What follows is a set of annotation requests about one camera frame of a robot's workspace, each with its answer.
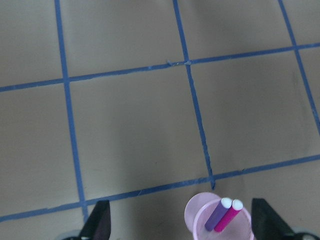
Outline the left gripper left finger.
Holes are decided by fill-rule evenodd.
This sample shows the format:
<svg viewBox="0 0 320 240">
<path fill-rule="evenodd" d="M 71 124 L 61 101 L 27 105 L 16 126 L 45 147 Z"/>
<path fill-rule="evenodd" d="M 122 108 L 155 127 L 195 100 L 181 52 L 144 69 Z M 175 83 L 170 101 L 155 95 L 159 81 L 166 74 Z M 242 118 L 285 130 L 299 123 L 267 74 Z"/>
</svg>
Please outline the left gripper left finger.
<svg viewBox="0 0 320 240">
<path fill-rule="evenodd" d="M 109 200 L 96 202 L 80 231 L 62 233 L 59 240 L 109 240 L 111 237 L 111 207 Z"/>
</svg>

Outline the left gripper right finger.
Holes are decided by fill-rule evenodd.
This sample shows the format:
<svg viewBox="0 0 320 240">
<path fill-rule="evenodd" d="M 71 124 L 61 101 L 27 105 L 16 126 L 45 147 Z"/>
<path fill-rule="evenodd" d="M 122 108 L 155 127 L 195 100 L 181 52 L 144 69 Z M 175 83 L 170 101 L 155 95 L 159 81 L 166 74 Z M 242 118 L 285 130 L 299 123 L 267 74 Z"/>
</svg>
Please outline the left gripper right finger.
<svg viewBox="0 0 320 240">
<path fill-rule="evenodd" d="M 251 201 L 251 229 L 257 240 L 318 240 L 307 231 L 293 230 L 263 198 Z"/>
</svg>

